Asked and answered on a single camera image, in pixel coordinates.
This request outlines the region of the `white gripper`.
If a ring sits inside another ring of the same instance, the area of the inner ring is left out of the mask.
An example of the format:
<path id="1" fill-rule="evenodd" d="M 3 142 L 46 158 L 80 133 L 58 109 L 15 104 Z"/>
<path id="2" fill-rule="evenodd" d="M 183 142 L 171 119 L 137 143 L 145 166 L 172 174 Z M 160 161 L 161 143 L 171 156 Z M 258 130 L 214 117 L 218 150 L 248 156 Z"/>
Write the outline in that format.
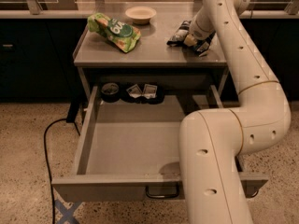
<path id="1" fill-rule="evenodd" d="M 205 40 L 213 32 L 214 28 L 210 20 L 196 21 L 193 20 L 189 29 L 190 33 L 185 37 L 183 43 L 187 47 L 191 47 L 197 44 L 197 40 Z"/>

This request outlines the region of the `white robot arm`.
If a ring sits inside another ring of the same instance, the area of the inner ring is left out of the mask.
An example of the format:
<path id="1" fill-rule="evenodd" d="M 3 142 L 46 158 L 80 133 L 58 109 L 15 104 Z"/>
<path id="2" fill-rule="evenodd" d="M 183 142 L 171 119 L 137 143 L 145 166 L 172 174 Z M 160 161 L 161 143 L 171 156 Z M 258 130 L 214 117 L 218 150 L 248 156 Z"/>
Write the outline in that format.
<path id="1" fill-rule="evenodd" d="M 203 0 L 190 32 L 215 34 L 239 105 L 194 111 L 180 124 L 179 165 L 190 224 L 253 224 L 235 156 L 269 148 L 291 124 L 286 95 L 239 16 L 249 0 Z"/>

